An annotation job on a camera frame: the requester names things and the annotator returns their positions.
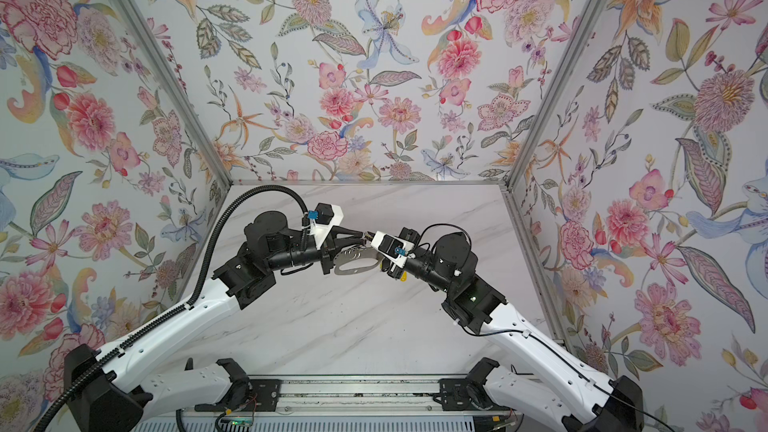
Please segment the steel key holder plate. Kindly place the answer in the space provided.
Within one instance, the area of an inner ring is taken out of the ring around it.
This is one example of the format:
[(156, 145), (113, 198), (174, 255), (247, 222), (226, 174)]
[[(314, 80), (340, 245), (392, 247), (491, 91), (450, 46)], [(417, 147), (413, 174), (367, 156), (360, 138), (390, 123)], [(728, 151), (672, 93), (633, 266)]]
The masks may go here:
[(377, 269), (380, 263), (381, 257), (376, 249), (353, 246), (335, 257), (333, 273), (339, 276), (356, 275)]

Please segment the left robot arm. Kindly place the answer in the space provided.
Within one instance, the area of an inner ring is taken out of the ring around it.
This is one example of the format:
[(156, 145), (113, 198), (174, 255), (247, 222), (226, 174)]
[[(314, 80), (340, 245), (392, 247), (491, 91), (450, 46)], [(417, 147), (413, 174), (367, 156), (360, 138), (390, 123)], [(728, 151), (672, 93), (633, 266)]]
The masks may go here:
[(259, 214), (237, 254), (183, 302), (128, 336), (94, 349), (79, 346), (65, 359), (63, 398), (82, 431), (131, 431), (142, 421), (209, 405), (238, 410), (259, 401), (249, 375), (232, 358), (156, 375), (154, 369), (207, 328), (241, 312), (276, 283), (276, 273), (318, 264), (330, 273), (348, 249), (372, 250), (381, 234), (342, 227), (340, 207), (319, 204), (299, 229), (279, 211)]

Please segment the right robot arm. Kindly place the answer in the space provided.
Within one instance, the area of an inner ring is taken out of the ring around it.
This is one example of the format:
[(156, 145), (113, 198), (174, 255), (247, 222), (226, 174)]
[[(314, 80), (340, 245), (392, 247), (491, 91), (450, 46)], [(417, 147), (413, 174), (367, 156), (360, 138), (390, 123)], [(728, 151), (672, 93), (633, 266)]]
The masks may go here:
[(442, 292), (443, 310), (470, 336), (483, 338), (522, 363), (529, 375), (494, 361), (476, 364), (468, 381), (493, 405), (513, 409), (553, 431), (640, 431), (643, 394), (632, 379), (617, 379), (569, 353), (527, 320), (476, 272), (478, 257), (463, 232), (424, 249), (419, 235), (378, 232), (372, 246), (398, 277), (413, 276)]

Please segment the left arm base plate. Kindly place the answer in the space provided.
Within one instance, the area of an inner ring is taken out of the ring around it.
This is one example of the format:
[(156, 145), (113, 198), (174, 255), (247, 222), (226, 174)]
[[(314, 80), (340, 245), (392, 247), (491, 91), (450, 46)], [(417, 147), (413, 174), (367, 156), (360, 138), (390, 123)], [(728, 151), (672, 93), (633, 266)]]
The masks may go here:
[(213, 404), (199, 404), (195, 412), (275, 412), (280, 399), (280, 379), (250, 379), (234, 384), (224, 397)]

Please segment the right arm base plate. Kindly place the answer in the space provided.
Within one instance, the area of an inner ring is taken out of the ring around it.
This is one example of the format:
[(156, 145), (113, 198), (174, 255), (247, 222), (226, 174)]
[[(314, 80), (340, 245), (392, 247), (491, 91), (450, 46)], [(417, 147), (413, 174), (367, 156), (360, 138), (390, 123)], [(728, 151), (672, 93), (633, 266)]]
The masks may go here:
[(513, 408), (496, 404), (485, 389), (466, 378), (442, 378), (438, 381), (437, 401), (444, 412), (509, 413)]

